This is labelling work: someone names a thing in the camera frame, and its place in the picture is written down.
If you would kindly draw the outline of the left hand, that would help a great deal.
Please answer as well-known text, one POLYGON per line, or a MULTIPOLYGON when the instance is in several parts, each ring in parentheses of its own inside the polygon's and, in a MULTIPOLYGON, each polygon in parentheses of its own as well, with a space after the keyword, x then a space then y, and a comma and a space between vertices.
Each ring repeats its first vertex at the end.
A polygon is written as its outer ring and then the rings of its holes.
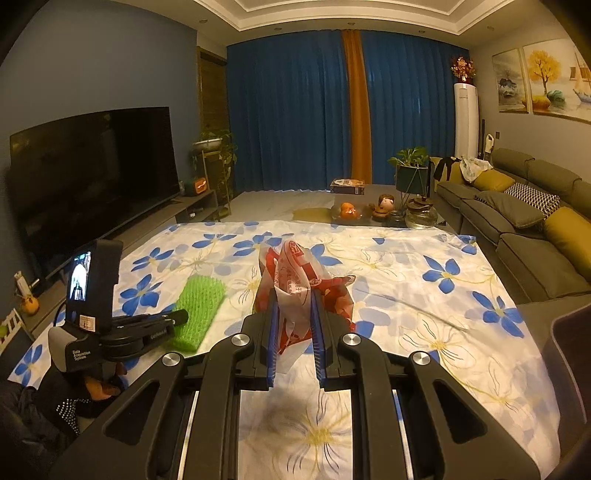
POLYGON ((84 384, 93 401, 118 396, 124 389, 121 378, 127 373, 121 362, 105 362, 84 372, 84 384))

